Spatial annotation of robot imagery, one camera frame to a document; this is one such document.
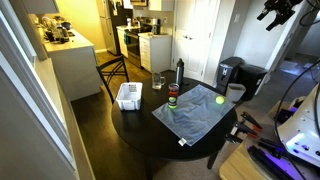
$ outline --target table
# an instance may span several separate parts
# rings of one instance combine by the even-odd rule
[[[175,72],[165,71],[166,84],[161,90],[152,89],[152,80],[143,83],[141,108],[137,111],[121,111],[117,103],[112,106],[112,122],[119,136],[132,148],[146,157],[164,160],[188,161],[210,156],[208,168],[211,169],[214,160],[225,143],[224,136],[231,132],[237,115],[232,108],[201,140],[192,147],[180,146],[180,140],[170,129],[158,120],[152,111],[167,103],[168,84],[175,82]],[[212,86],[200,81],[184,78],[180,87],[180,95],[201,84],[215,92]],[[150,166],[146,165],[147,178],[152,179]]]

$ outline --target chair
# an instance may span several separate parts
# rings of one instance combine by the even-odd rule
[[[116,57],[115,59],[105,62],[101,65],[97,65],[98,73],[102,79],[103,84],[105,85],[112,104],[114,103],[114,97],[112,95],[112,92],[109,88],[111,79],[113,76],[126,76],[127,82],[129,82],[129,76],[126,68],[126,64],[124,62],[123,56]]]

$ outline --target wall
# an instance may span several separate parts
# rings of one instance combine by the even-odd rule
[[[318,20],[320,20],[320,15],[315,19],[315,21],[318,21]],[[304,37],[303,41],[298,47],[297,53],[320,57],[319,32],[320,32],[320,23],[312,25],[307,35]]]
[[[105,50],[106,45],[101,29],[97,3],[95,0],[56,0],[59,14],[47,14],[48,17],[62,16],[71,22],[72,28],[92,42],[95,50]]]
[[[26,99],[16,91],[23,88],[11,84],[8,76],[16,84],[19,79],[2,69],[10,70],[2,67],[5,61],[0,52],[0,179],[76,179]]]
[[[212,30],[212,42],[203,81],[213,86],[235,2],[235,0],[221,0],[215,29]]]
[[[265,68],[285,25],[278,25],[271,31],[265,28],[273,22],[275,12],[270,12],[262,21],[257,16],[264,8],[264,1],[252,0],[234,56],[246,63]]]
[[[134,17],[156,17],[161,19],[161,32],[172,34],[174,11],[149,11],[148,7],[133,7]],[[167,17],[167,23],[163,23],[164,17]]]
[[[250,3],[251,0],[236,1],[220,61],[223,61],[234,55],[240,38],[241,30],[247,18]]]

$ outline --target cup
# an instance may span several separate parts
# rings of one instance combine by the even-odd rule
[[[161,76],[161,73],[154,72],[152,73],[152,88],[156,90],[160,90],[161,86],[166,83],[166,78]]]
[[[176,83],[169,84],[169,101],[168,106],[171,109],[177,107],[177,100],[179,95],[179,85]]]

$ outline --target refrigerator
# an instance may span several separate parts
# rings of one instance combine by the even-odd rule
[[[107,51],[120,55],[117,26],[126,25],[132,9],[124,9],[122,0],[97,0],[97,7]]]

